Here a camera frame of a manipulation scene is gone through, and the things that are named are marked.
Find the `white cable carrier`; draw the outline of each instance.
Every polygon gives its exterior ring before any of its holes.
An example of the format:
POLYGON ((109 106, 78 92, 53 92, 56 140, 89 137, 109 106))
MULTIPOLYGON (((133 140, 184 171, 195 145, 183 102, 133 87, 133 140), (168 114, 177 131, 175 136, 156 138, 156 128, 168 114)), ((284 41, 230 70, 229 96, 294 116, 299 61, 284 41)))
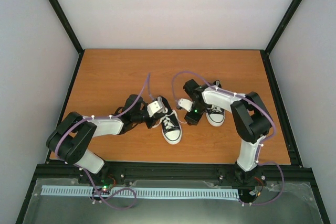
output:
MULTIPOLYGON (((124 187, 114 187, 111 193, 103 195, 108 197, 124 187)), ((237 189, 187 189, 187 188, 141 188, 131 187, 139 199, 226 199, 238 200, 237 189)), ((42 186, 41 195, 48 196, 82 196, 93 194, 92 186, 42 186)), ((129 190, 124 190, 114 196, 115 198, 134 198, 129 190)))

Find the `black frame corner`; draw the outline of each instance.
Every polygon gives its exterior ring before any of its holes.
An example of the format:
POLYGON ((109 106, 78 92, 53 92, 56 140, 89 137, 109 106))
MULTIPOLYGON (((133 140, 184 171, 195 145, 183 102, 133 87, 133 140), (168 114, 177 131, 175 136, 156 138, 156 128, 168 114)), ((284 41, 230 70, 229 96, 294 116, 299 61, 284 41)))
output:
POLYGON ((262 62, 264 63, 265 73, 267 76, 268 84, 271 89, 274 104, 279 117, 280 126, 283 133, 283 137, 285 139, 285 144, 287 147, 290 162, 292 165, 303 166, 299 149, 295 142, 293 131, 289 123, 285 105, 281 97, 281 93, 279 90, 277 79, 273 71, 271 61, 269 57, 266 56, 266 52, 264 50, 260 50, 260 54, 263 60, 262 62))
POLYGON ((286 29, 288 23, 292 19, 295 11, 297 10, 301 2, 302 0, 292 0, 292 2, 290 3, 287 11, 285 12, 284 17, 282 18, 280 24, 278 25, 277 29, 275 30, 271 40, 269 41, 265 49, 266 57, 268 57, 271 54, 272 50, 274 49, 274 46, 276 45, 282 33, 286 29))
POLYGON ((77 39, 75 32, 73 31, 65 13, 63 12, 62 7, 60 6, 58 0, 49 0, 51 6, 53 7, 57 17, 59 18, 60 22, 62 23, 65 31, 67 32, 69 39, 71 40, 72 44, 74 45, 75 49, 77 50, 78 54, 82 54, 84 52, 82 46, 77 39))
MULTIPOLYGON (((59 117, 58 117, 57 125, 59 125, 59 124, 62 122, 62 119, 63 119, 63 117, 64 117, 65 109, 67 108, 68 101, 69 101, 69 98, 70 98, 70 95, 71 95, 71 91, 72 91, 72 88, 74 87, 75 80, 76 80, 76 77, 77 77, 77 73, 78 73, 80 64, 81 64, 81 62, 82 62, 84 53, 85 53, 85 50, 83 50, 83 52, 81 52, 81 53, 78 55, 77 63, 76 63, 75 69, 74 69, 73 74, 72 74, 72 77, 71 77, 71 81, 70 81, 70 84, 69 84, 69 88, 68 88, 67 94, 66 94, 66 96, 65 96, 64 103, 63 103, 63 106, 62 106, 60 115, 59 115, 59 117)), ((47 154, 47 158, 46 158, 46 160, 45 160, 45 163, 46 163, 46 162, 48 162, 48 163, 50 162, 50 155, 51 155, 51 150, 48 150, 48 154, 47 154)))

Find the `white rubber sole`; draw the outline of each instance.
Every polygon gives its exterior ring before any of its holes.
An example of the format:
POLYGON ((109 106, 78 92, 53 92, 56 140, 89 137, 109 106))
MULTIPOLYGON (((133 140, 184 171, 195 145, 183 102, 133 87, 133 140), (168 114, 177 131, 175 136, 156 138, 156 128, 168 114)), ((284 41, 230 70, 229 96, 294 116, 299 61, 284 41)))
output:
POLYGON ((210 118, 210 116, 209 116, 208 113, 205 113, 205 115, 206 115, 206 118, 208 119, 209 124, 211 124, 212 126, 215 126, 215 127, 219 127, 219 126, 221 126, 221 125, 224 123, 224 121, 225 121, 225 114, 224 114, 223 120, 222 120, 221 122, 219 122, 219 123, 214 122, 214 121, 210 118))
POLYGON ((164 134, 163 134, 163 129, 161 129, 161 132, 162 132, 162 135, 163 135, 163 138, 167 141, 167 143, 169 144, 178 144, 180 141, 181 141, 181 138, 182 138, 182 128, 180 126, 180 137, 177 139, 177 140, 174 140, 174 141, 171 141, 169 138, 167 138, 164 134))

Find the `sneaker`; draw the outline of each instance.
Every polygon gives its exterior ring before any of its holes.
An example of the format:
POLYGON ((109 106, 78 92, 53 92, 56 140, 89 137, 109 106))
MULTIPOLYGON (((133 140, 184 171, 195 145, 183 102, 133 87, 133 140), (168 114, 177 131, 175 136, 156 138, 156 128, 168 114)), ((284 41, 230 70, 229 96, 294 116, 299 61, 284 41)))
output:
MULTIPOLYGON (((214 85, 218 86, 219 88, 222 87, 220 81, 215 81, 214 85)), ((209 124, 215 127, 219 127, 224 123, 225 119, 225 110, 222 108, 212 105, 211 108, 206 110, 206 118, 208 119, 209 124)))
POLYGON ((165 116, 160 118, 157 126, 161 124, 162 135, 169 144, 178 144, 182 137, 182 129, 176 111, 172 110, 166 98, 158 97, 157 99, 161 100, 165 106, 165 116))

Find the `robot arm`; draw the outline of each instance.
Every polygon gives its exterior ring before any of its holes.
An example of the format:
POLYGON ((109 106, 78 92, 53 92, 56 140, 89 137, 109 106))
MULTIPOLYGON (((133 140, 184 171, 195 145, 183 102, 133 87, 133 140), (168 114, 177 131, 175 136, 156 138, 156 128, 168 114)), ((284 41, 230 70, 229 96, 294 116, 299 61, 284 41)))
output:
MULTIPOLYGON (((137 95, 130 95, 122 111, 131 106, 137 95)), ((134 128, 134 124, 145 122, 150 129, 155 125, 164 114, 164 105, 160 101, 153 101, 150 104, 143 102, 142 98, 138 100, 132 109, 119 118, 95 118, 94 116, 82 116, 77 112, 71 112, 57 126, 54 132, 47 140, 47 147, 55 151, 57 144, 65 133, 77 122, 83 118, 92 118, 80 124, 73 130, 75 136, 66 136, 58 150, 58 156, 67 164, 77 165, 87 169, 92 173, 98 173, 104 167, 104 160, 88 150, 91 139, 102 135, 124 134, 134 128)))
MULTIPOLYGON (((214 88, 220 88, 219 81, 213 84, 214 88)), ((178 106, 188 111, 185 120, 189 125, 197 125, 203 113, 212 105, 232 113, 236 130, 242 139, 237 164, 244 172, 253 170, 258 162, 257 151, 260 141, 266 137, 271 128, 269 121, 241 98, 221 93, 207 85, 200 86, 194 80, 186 82, 183 89, 193 100, 180 99, 178 101, 178 106)), ((257 93, 251 92, 240 94, 240 96, 253 101, 269 114, 257 93)))

